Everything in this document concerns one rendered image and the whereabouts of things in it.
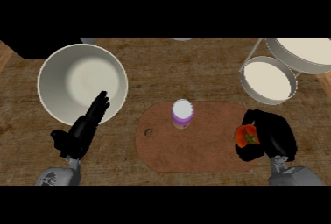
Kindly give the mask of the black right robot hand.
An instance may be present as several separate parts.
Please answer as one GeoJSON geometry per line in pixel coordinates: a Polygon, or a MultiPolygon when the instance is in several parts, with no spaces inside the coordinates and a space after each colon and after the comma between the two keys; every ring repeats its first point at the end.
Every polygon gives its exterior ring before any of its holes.
{"type": "Polygon", "coordinates": [[[250,143],[244,147],[235,146],[241,160],[250,162],[267,155],[269,158],[286,156],[286,161],[294,161],[295,136],[286,120],[278,114],[248,109],[242,118],[242,125],[245,124],[255,127],[258,143],[250,143]]]}

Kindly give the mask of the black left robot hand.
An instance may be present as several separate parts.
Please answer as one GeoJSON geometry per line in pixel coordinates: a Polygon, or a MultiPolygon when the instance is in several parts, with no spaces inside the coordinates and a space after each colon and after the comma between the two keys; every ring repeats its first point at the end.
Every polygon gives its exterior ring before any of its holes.
{"type": "Polygon", "coordinates": [[[106,91],[97,94],[88,106],[87,113],[78,117],[69,131],[54,129],[50,132],[54,148],[60,151],[59,156],[62,158],[81,159],[88,151],[96,129],[109,108],[106,94],[106,91]]]}

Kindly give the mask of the red tomato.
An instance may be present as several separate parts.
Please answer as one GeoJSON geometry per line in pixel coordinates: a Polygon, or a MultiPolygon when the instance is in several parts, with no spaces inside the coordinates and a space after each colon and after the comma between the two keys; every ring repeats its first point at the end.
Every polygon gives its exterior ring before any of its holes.
{"type": "Polygon", "coordinates": [[[239,126],[235,130],[235,142],[242,148],[248,144],[258,144],[257,130],[252,124],[239,126]]]}

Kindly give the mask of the brown wooden cutting board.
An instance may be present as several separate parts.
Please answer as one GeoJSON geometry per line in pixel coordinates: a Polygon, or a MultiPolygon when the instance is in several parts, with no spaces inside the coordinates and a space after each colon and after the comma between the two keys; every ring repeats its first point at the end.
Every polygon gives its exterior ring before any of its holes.
{"type": "Polygon", "coordinates": [[[137,124],[136,148],[142,162],[156,172],[247,172],[258,164],[235,151],[235,129],[247,108],[232,101],[196,101],[186,129],[171,123],[170,101],[148,107],[137,124]]]}

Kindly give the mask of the large white bowl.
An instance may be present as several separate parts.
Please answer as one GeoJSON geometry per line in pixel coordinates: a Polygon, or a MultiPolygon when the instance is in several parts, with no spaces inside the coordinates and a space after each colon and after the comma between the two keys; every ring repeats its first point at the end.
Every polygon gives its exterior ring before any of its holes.
{"type": "Polygon", "coordinates": [[[128,77],[114,54],[90,44],[74,44],[56,50],[37,76],[37,95],[46,112],[72,125],[87,111],[99,93],[106,91],[109,107],[105,123],[119,112],[128,94],[128,77]]]}

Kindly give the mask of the purple can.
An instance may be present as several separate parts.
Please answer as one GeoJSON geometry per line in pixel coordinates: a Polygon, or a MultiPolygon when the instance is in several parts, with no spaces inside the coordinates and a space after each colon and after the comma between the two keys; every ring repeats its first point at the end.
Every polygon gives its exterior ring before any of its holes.
{"type": "Polygon", "coordinates": [[[173,105],[170,110],[171,122],[176,128],[184,129],[192,122],[192,103],[186,99],[179,99],[173,105]]]}

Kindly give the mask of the black appliance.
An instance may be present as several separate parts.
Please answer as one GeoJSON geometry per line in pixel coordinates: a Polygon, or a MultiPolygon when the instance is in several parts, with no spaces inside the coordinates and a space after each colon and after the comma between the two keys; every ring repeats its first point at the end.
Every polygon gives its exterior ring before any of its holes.
{"type": "Polygon", "coordinates": [[[81,39],[77,37],[16,37],[0,40],[25,60],[44,60],[62,47],[81,44],[81,39]]]}

